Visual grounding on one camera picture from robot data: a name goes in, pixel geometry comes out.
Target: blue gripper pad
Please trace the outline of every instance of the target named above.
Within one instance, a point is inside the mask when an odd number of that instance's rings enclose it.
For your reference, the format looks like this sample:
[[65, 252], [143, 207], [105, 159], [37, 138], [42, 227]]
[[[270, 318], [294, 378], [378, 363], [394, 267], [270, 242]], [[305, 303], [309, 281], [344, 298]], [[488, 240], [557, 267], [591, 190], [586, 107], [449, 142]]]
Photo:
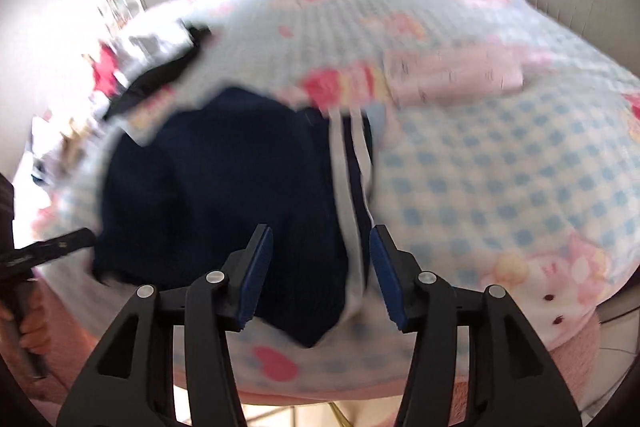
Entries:
[[[389, 252], [385, 243], [389, 248], [393, 248], [393, 251]], [[378, 276], [382, 297], [385, 299], [386, 311], [389, 313], [389, 318], [402, 331], [407, 326], [408, 318], [404, 312], [402, 285], [390, 257], [397, 251], [386, 227], [378, 225], [371, 230], [369, 235], [369, 254]]]
[[254, 232], [246, 251], [254, 248], [255, 254], [252, 256], [244, 274], [244, 279], [240, 284], [238, 312], [236, 314], [236, 320], [240, 328], [244, 328], [244, 325], [254, 316], [258, 298], [260, 298], [260, 293], [262, 292], [262, 285], [265, 277], [267, 277], [271, 255], [273, 254], [273, 232], [270, 227], [264, 227], [263, 230]]

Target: red object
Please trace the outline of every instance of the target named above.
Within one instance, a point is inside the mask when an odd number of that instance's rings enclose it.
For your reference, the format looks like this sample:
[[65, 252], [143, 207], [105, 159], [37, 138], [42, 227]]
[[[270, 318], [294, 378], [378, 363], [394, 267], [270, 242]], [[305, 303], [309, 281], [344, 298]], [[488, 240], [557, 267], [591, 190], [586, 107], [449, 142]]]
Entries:
[[282, 35], [286, 39], [293, 38], [293, 32], [288, 26], [278, 26], [278, 33], [280, 33], [280, 35]]
[[271, 347], [254, 347], [254, 355], [262, 362], [262, 373], [270, 380], [288, 382], [300, 372], [295, 363]]
[[640, 120], [640, 93], [624, 94], [627, 102], [631, 103], [631, 112]]
[[338, 70], [327, 68], [312, 71], [300, 87], [306, 91], [309, 100], [320, 111], [328, 111], [340, 105], [340, 71]]
[[100, 43], [100, 59], [91, 64], [94, 68], [94, 91], [113, 96], [117, 92], [118, 79], [113, 73], [118, 69], [118, 59], [113, 50], [104, 42]]

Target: finger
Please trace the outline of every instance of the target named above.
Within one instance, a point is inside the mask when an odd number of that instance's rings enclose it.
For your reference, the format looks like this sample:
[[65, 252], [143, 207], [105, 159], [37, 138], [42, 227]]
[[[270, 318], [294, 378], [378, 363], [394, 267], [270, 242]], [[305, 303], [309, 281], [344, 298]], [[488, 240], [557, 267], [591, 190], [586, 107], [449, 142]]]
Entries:
[[32, 310], [42, 308], [42, 292], [40, 291], [40, 287], [37, 283], [33, 287], [33, 291], [31, 292], [31, 296], [29, 297], [29, 306]]
[[14, 314], [12, 314], [12, 312], [10, 312], [7, 308], [5, 308], [2, 302], [0, 302], [0, 319], [4, 321], [14, 320]]
[[41, 344], [38, 347], [34, 347], [30, 351], [36, 355], [46, 355], [49, 351], [51, 351], [51, 339], [47, 339], [44, 344]]
[[20, 333], [26, 334], [39, 330], [47, 324], [47, 317], [42, 308], [32, 311], [25, 317], [20, 325]]
[[47, 328], [40, 328], [39, 330], [33, 331], [33, 333], [23, 335], [19, 344], [20, 347], [25, 349], [33, 349], [34, 347], [45, 344], [49, 338], [49, 330], [47, 330]]

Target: white stripe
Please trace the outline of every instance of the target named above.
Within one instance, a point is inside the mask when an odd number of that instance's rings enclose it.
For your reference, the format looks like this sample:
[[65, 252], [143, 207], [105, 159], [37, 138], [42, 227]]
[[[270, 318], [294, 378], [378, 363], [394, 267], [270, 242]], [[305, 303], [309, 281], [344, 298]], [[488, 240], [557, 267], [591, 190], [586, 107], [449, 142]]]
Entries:
[[334, 178], [335, 209], [338, 224], [347, 250], [349, 270], [345, 286], [344, 309], [339, 322], [344, 322], [355, 314], [362, 304], [364, 295], [364, 270], [362, 267], [362, 248], [360, 232], [356, 221], [347, 158], [344, 153], [344, 136], [342, 134], [342, 117], [339, 110], [329, 111], [329, 154], [331, 170]]
[[371, 190], [371, 158], [369, 156], [369, 150], [367, 149], [367, 141], [364, 137], [362, 113], [359, 110], [351, 111], [351, 136], [353, 137], [353, 150], [356, 152], [356, 158], [360, 166], [360, 176], [362, 178], [366, 206], [366, 196]]

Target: pink heart print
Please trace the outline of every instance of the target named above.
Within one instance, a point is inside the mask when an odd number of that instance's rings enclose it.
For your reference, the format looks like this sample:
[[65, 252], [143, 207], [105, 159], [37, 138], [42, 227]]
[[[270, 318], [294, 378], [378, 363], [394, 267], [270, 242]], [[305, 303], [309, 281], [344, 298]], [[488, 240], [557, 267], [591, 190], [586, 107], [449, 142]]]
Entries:
[[254, 347], [254, 355], [262, 363], [263, 375], [270, 380], [290, 381], [296, 378], [300, 372], [295, 363], [271, 347]]
[[289, 26], [278, 26], [278, 33], [286, 39], [293, 38], [293, 31]]

